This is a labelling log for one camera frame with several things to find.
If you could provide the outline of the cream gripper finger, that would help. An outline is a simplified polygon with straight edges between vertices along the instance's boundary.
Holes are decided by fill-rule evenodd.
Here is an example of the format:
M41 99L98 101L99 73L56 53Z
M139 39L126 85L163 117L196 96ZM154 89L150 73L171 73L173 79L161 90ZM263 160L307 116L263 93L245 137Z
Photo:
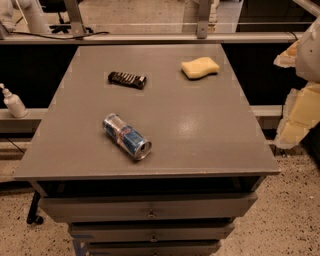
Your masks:
M320 47L317 41L298 40L278 55L274 65L294 67L307 81L300 90L292 89L285 100L283 117L273 144L281 149L297 146L320 122Z

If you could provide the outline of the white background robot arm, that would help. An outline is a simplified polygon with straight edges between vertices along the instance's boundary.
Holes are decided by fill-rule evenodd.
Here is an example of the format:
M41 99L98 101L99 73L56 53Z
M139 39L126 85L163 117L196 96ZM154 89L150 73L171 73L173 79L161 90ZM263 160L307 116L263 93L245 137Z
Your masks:
M48 33L50 28L39 0L0 0L0 22L9 31L15 30L13 13L19 10L31 33Z

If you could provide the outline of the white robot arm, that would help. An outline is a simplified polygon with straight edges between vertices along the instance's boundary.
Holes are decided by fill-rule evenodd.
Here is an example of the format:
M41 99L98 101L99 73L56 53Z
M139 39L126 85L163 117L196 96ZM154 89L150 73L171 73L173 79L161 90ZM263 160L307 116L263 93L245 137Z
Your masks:
M320 122L320 17L273 64L294 67L296 75L307 81L301 90L288 94L273 142L280 149L291 149Z

